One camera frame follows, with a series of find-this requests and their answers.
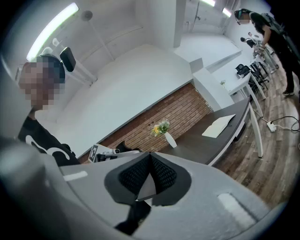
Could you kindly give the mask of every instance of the fluorescent light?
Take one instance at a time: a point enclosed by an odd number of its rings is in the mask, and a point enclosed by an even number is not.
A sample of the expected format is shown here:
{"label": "fluorescent light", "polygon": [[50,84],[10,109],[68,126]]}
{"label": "fluorescent light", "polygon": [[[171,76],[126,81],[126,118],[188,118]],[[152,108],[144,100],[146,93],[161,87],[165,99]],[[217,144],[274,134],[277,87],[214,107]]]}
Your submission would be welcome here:
{"label": "fluorescent light", "polygon": [[45,41],[51,36],[51,34],[71,15],[79,10],[76,3],[71,3],[64,10],[58,13],[52,20],[47,24],[43,31],[39,34],[37,39],[34,41],[32,47],[30,48],[26,59],[32,61],[38,54],[39,50],[45,43]]}
{"label": "fluorescent light", "polygon": [[230,16],[231,16],[231,12],[229,12],[226,8],[223,9],[223,13],[224,13],[227,17],[230,17]]}
{"label": "fluorescent light", "polygon": [[215,1],[214,0],[201,0],[202,2],[206,2],[207,4],[211,5],[211,6],[215,6]]}

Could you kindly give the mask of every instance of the brick wall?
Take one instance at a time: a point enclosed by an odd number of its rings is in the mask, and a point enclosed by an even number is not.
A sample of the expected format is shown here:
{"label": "brick wall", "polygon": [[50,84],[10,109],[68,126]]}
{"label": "brick wall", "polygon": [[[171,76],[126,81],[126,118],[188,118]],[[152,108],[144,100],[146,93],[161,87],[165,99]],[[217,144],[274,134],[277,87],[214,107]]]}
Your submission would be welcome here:
{"label": "brick wall", "polygon": [[[152,108],[137,116],[99,144],[115,148],[125,140],[126,146],[142,151],[159,151],[168,145],[165,136],[154,137],[151,130],[158,122],[168,119],[168,132],[174,139],[184,134],[212,109],[192,84],[187,84],[173,94],[155,104]],[[80,158],[88,160],[89,152]]]}

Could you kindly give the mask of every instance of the table leg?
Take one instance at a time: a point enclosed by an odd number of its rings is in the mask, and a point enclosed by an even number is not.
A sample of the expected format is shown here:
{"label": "table leg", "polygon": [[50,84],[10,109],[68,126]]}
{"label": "table leg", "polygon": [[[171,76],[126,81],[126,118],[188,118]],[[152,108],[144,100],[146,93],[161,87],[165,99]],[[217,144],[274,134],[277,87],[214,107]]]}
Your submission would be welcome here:
{"label": "table leg", "polygon": [[259,105],[259,103],[258,103],[258,101],[257,101],[257,98],[256,98],[254,92],[252,91],[252,89],[250,88],[250,86],[249,86],[248,83],[246,84],[246,88],[247,88],[247,90],[249,91],[249,93],[251,94],[251,96],[252,96],[252,98],[253,98],[253,101],[254,101],[254,103],[255,103],[255,105],[256,105],[256,107],[257,107],[257,111],[258,111],[259,116],[260,116],[260,117],[263,117],[262,109],[261,109],[261,107],[260,107],[260,105]]}
{"label": "table leg", "polygon": [[256,86],[257,86],[258,90],[260,91],[260,93],[261,93],[261,95],[262,95],[263,99],[266,99],[266,96],[264,95],[264,93],[263,93],[263,90],[262,90],[261,86],[258,84],[258,82],[257,82],[256,78],[255,78],[255,77],[252,75],[252,73],[251,73],[251,77],[252,77],[252,80],[255,82],[255,84],[256,84]]}
{"label": "table leg", "polygon": [[245,94],[245,92],[244,92],[243,89],[240,89],[240,93],[241,93],[241,95],[242,95],[244,98],[246,98],[246,94]]}
{"label": "table leg", "polygon": [[260,132],[259,127],[258,127],[258,123],[257,123],[257,120],[256,120],[255,113],[254,113],[254,111],[253,111],[252,106],[251,106],[250,103],[249,103],[249,106],[250,106],[251,124],[252,124],[254,135],[255,135],[255,141],[256,141],[256,147],[257,147],[258,157],[261,158],[263,156],[262,136],[261,136],[261,132]]}

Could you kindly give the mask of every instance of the man in black clothing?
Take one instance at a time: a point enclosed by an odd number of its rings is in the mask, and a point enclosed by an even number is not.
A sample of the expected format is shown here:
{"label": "man in black clothing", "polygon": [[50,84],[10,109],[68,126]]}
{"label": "man in black clothing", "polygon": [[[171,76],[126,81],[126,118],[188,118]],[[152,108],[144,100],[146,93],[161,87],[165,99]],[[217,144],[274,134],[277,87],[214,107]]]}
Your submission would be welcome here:
{"label": "man in black clothing", "polygon": [[252,39],[249,39],[249,38],[245,39],[245,38],[241,37],[240,40],[241,40],[243,43],[247,43],[247,44],[249,45],[249,47],[251,47],[251,48],[253,48],[253,46],[256,45],[255,42],[253,42],[253,40],[252,40]]}
{"label": "man in black clothing", "polygon": [[256,31],[263,35],[263,41],[259,46],[261,52],[265,49],[267,43],[273,48],[286,74],[287,87],[283,94],[285,96],[294,95],[292,72],[294,72],[300,80],[300,65],[297,58],[288,49],[284,37],[271,29],[268,21],[258,13],[251,12],[247,9],[240,9],[235,11],[234,15],[239,24],[248,24],[251,20]]}
{"label": "man in black clothing", "polygon": [[31,112],[19,133],[19,139],[35,146],[41,153],[52,155],[58,166],[79,164],[72,152],[51,135],[35,118],[35,112],[50,105],[65,83],[62,63],[52,55],[41,55],[24,64],[20,89],[31,101]]}

